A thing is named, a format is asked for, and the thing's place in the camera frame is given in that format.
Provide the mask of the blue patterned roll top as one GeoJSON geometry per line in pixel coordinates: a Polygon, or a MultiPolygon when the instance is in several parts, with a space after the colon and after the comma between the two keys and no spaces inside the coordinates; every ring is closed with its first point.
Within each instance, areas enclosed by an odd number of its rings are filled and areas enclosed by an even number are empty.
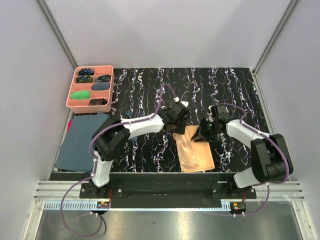
{"type": "Polygon", "coordinates": [[[93,76],[94,75],[94,70],[91,68],[82,68],[78,71],[78,76],[93,76]]]}

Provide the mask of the blue patterned roll right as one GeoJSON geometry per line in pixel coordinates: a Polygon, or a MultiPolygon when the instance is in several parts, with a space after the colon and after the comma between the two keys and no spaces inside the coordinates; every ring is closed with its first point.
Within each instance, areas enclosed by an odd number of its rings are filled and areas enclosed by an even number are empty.
{"type": "Polygon", "coordinates": [[[100,75],[96,78],[96,82],[97,83],[108,83],[111,80],[111,75],[109,74],[104,74],[104,75],[100,75]]]}

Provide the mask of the blue grey folded napkin stack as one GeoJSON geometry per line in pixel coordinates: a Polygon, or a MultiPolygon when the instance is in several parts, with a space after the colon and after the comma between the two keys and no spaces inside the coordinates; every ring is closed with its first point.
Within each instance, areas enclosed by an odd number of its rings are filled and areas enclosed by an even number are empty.
{"type": "Polygon", "coordinates": [[[75,115],[59,149],[55,168],[72,172],[93,169],[94,157],[89,153],[92,135],[108,119],[105,113],[75,115]]]}

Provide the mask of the peach cloth napkin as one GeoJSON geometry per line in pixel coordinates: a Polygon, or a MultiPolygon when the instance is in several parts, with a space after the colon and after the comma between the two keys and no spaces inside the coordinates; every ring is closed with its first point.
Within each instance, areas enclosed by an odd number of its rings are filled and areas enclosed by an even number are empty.
{"type": "Polygon", "coordinates": [[[184,134],[173,134],[180,168],[183,173],[196,173],[215,169],[210,144],[191,140],[198,127],[198,125],[187,126],[184,134]]]}

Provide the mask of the dark patterned cloth roll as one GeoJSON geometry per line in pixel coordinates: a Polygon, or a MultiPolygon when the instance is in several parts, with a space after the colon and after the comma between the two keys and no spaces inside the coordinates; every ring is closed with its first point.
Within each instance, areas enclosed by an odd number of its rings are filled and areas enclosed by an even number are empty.
{"type": "Polygon", "coordinates": [[[90,106],[104,106],[108,103],[108,101],[104,98],[95,98],[89,101],[90,106]]]}

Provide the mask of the aluminium frame rail front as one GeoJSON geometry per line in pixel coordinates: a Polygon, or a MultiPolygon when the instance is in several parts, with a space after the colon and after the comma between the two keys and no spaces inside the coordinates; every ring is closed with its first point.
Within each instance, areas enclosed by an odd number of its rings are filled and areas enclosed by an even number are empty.
{"type": "MultiPolygon", "coordinates": [[[[37,201],[45,201],[45,209],[59,210],[61,206],[61,200],[66,194],[67,190],[70,192],[65,198],[65,204],[63,204],[64,210],[98,210],[97,202],[100,200],[97,198],[80,198],[79,195],[82,192],[81,186],[75,184],[75,181],[40,181],[34,199],[37,201]]],[[[253,188],[255,190],[256,198],[246,198],[246,202],[263,202],[267,196],[267,189],[269,189],[269,202],[304,202],[305,198],[301,190],[301,186],[297,181],[289,181],[284,184],[263,184],[253,188]]],[[[231,202],[239,202],[240,199],[231,199],[223,197],[217,201],[217,206],[213,207],[116,207],[116,194],[111,197],[111,209],[113,211],[229,211],[231,202]]]]}

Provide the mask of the grey folded cloth in tray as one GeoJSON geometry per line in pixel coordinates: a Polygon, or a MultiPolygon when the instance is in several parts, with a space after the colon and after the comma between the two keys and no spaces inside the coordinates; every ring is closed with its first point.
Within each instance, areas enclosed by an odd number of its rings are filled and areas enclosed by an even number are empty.
{"type": "Polygon", "coordinates": [[[96,82],[92,85],[92,91],[106,91],[110,89],[109,82],[96,82]]]}

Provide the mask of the aluminium post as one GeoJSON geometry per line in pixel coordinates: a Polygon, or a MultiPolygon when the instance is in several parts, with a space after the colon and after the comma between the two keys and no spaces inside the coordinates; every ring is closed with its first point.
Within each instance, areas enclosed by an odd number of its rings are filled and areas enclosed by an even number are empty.
{"type": "Polygon", "coordinates": [[[284,13],[282,14],[276,28],[274,29],[266,47],[264,48],[262,55],[260,56],[259,60],[257,61],[255,67],[252,69],[254,74],[257,74],[261,67],[263,66],[266,58],[268,57],[270,51],[272,50],[274,44],[276,43],[277,39],[279,38],[280,34],[284,30],[287,22],[289,21],[291,15],[295,11],[295,8],[299,4],[299,0],[290,0],[284,13]]]}
{"type": "Polygon", "coordinates": [[[41,13],[45,17],[49,27],[51,28],[56,40],[58,41],[58,44],[60,45],[62,51],[64,52],[66,58],[68,59],[70,65],[75,69],[78,67],[78,63],[73,56],[65,38],[63,37],[63,34],[49,8],[45,0],[35,0],[36,4],[38,5],[41,13]]]}

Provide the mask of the blue plastic fork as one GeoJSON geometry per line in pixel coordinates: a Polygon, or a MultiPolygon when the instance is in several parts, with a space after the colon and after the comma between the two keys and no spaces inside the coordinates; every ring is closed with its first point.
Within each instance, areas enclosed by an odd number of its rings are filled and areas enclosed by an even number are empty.
{"type": "Polygon", "coordinates": [[[132,114],[131,114],[131,111],[130,110],[125,110],[125,115],[128,119],[131,119],[132,118],[132,114]]]}

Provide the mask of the green rolled cloth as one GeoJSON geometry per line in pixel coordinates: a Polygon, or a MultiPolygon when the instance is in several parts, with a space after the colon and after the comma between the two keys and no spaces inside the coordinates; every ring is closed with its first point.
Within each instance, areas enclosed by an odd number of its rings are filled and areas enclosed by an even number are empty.
{"type": "Polygon", "coordinates": [[[80,90],[80,91],[75,91],[70,94],[70,99],[72,100],[86,100],[89,99],[91,95],[91,92],[88,90],[80,90]]]}

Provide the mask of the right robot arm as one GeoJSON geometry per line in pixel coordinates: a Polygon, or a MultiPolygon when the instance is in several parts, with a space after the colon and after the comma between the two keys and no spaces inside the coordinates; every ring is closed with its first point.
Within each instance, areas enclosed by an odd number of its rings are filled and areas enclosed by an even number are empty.
{"type": "Polygon", "coordinates": [[[281,134],[269,134],[247,123],[246,112],[231,103],[212,105],[192,136],[194,142],[212,142],[214,136],[225,134],[250,149],[251,167],[236,173],[227,185],[228,195],[239,198],[245,188],[265,183],[282,184],[293,173],[293,164],[285,138],[281,134]]]}

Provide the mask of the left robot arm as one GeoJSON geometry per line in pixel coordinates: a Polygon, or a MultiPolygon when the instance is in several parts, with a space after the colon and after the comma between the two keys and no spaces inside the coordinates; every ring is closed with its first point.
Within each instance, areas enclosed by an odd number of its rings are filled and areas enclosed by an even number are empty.
{"type": "Polygon", "coordinates": [[[151,133],[183,134],[189,117],[187,101],[178,101],[172,107],[158,109],[155,113],[143,117],[108,117],[93,134],[89,144],[89,152],[94,157],[90,192],[97,198],[103,198],[108,193],[107,184],[110,181],[113,161],[123,154],[129,140],[151,133]]]}

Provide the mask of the black marble pattern mat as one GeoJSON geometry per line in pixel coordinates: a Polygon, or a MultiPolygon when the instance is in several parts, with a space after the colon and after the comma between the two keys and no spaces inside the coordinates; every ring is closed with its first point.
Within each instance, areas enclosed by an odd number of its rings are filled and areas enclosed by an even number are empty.
{"type": "MultiPolygon", "coordinates": [[[[227,103],[235,117],[246,111],[246,123],[269,132],[252,72],[248,68],[118,68],[111,113],[122,118],[153,113],[158,104],[170,107],[173,95],[189,102],[189,125],[197,125],[207,108],[227,103]]],[[[176,142],[170,133],[150,133],[126,143],[112,164],[113,172],[178,173],[176,142]]]]}

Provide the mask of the right rear aluminium post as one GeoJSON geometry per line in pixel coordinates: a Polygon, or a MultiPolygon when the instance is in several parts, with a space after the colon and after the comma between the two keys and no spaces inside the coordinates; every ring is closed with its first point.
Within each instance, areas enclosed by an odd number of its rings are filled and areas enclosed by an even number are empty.
{"type": "Polygon", "coordinates": [[[255,67],[252,69],[254,74],[257,74],[261,67],[263,66],[266,58],[268,57],[270,51],[272,50],[274,44],[276,43],[277,39],[279,38],[280,34],[284,30],[287,22],[289,21],[291,15],[295,11],[295,8],[299,4],[299,0],[290,0],[284,13],[282,14],[276,28],[274,29],[266,47],[264,48],[262,55],[260,56],[259,60],[257,61],[255,67]]]}

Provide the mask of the left rear aluminium post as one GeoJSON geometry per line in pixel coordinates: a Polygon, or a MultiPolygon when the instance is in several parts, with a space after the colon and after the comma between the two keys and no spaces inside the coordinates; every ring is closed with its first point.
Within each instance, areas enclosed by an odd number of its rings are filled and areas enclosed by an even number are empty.
{"type": "Polygon", "coordinates": [[[78,67],[78,63],[73,56],[65,38],[63,37],[63,34],[49,8],[45,0],[35,0],[36,4],[38,5],[41,13],[45,17],[49,27],[51,28],[56,40],[58,41],[58,44],[60,45],[62,51],[64,52],[66,58],[68,59],[70,65],[75,69],[78,67]]]}

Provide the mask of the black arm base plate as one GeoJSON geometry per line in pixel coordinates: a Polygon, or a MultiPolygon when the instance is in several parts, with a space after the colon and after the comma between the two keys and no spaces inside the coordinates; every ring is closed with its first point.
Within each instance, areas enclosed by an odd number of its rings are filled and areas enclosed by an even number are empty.
{"type": "Polygon", "coordinates": [[[253,187],[237,188],[234,173],[110,173],[109,183],[97,187],[92,180],[81,184],[81,199],[124,199],[132,196],[204,196],[210,199],[257,198],[253,187]]]}

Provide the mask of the blue yellow patterned roll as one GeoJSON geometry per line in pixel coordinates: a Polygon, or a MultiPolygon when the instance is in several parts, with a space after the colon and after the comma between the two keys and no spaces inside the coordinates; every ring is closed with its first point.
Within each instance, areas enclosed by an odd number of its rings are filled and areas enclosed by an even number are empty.
{"type": "Polygon", "coordinates": [[[88,76],[88,75],[81,75],[81,76],[78,76],[76,79],[75,79],[75,82],[77,84],[86,84],[86,83],[92,83],[93,82],[93,78],[88,76]]]}

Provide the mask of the pink divided organizer tray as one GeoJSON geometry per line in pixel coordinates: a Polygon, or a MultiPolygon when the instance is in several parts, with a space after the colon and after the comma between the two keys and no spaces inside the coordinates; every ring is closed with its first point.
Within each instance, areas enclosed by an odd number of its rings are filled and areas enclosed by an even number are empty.
{"type": "Polygon", "coordinates": [[[114,67],[111,65],[79,66],[74,70],[66,100],[66,106],[75,114],[108,113],[112,106],[114,83],[114,67]],[[89,75],[93,78],[92,83],[76,83],[76,78],[79,77],[78,72],[83,68],[90,68],[94,70],[94,75],[89,75]],[[92,86],[96,83],[97,77],[101,75],[111,75],[111,80],[109,82],[110,88],[108,90],[92,90],[92,86]],[[70,99],[70,94],[76,91],[90,91],[90,98],[81,100],[70,99]],[[107,104],[96,106],[89,105],[91,99],[105,99],[107,100],[107,104]]]}

